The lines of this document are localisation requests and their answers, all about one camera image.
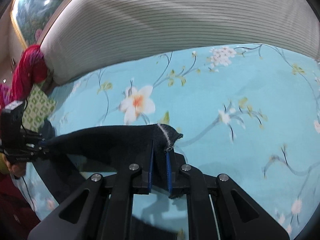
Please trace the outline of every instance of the red clothing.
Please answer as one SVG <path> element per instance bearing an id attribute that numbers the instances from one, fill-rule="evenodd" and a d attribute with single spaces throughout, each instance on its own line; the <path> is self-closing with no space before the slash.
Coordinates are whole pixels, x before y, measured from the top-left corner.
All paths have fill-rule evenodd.
<path id="1" fill-rule="evenodd" d="M 47 78 L 48 68 L 39 45 L 31 45 L 20 59 L 12 77 L 11 88 L 0 84 L 0 110 L 15 100 L 25 100 L 33 84 Z"/>
<path id="2" fill-rule="evenodd" d="M 1 240 L 27 239 L 40 222 L 9 175 L 0 174 L 0 228 Z"/>

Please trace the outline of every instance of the white pillow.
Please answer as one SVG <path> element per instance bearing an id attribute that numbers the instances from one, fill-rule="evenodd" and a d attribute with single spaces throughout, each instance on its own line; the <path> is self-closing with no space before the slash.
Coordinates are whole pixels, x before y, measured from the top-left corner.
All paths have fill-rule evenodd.
<path id="1" fill-rule="evenodd" d="M 72 0 L 41 49 L 64 84 L 171 50 L 256 42 L 319 57 L 319 21 L 306 0 Z"/>

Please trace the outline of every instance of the person's hand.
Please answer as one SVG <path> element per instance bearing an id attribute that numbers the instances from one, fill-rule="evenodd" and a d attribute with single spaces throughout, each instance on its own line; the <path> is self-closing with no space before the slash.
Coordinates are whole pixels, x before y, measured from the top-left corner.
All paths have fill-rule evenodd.
<path id="1" fill-rule="evenodd" d="M 8 170 L 10 173 L 12 173 L 14 176 L 20 178 L 23 177 L 26 174 L 26 163 L 15 163 L 15 164 L 11 164 L 6 156 L 4 154 L 2 154 L 3 156 L 3 160 L 5 165 L 7 165 Z"/>

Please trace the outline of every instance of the wall mural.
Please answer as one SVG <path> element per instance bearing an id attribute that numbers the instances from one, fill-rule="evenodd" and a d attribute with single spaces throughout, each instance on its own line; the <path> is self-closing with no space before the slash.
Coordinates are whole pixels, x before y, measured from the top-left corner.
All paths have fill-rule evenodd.
<path id="1" fill-rule="evenodd" d="M 12 18 L 21 32 L 25 45 L 35 44 L 63 0 L 15 0 Z"/>

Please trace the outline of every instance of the silver bolt head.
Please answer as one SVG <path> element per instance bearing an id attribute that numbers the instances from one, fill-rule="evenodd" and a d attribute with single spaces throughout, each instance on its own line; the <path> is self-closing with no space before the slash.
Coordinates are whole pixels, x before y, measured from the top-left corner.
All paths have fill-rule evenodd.
<path id="1" fill-rule="evenodd" d="M 139 169 L 139 165 L 137 163 L 132 163 L 130 164 L 129 169 L 131 171 L 136 171 L 137 169 Z"/>
<path id="2" fill-rule="evenodd" d="M 181 168 L 182 168 L 183 171 L 190 171 L 190 170 L 191 170 L 191 165 L 189 165 L 189 164 L 183 164 L 183 165 L 181 166 Z"/>
<path id="3" fill-rule="evenodd" d="M 229 179 L 229 176 L 227 174 L 220 174 L 219 179 L 221 181 L 227 181 Z"/>
<path id="4" fill-rule="evenodd" d="M 93 174 L 93 175 L 91 176 L 91 180 L 92 180 L 92 181 L 95 181 L 95 182 L 99 181 L 101 178 L 102 178 L 102 176 L 101 176 L 100 174 L 98 174 L 98 173 Z"/>

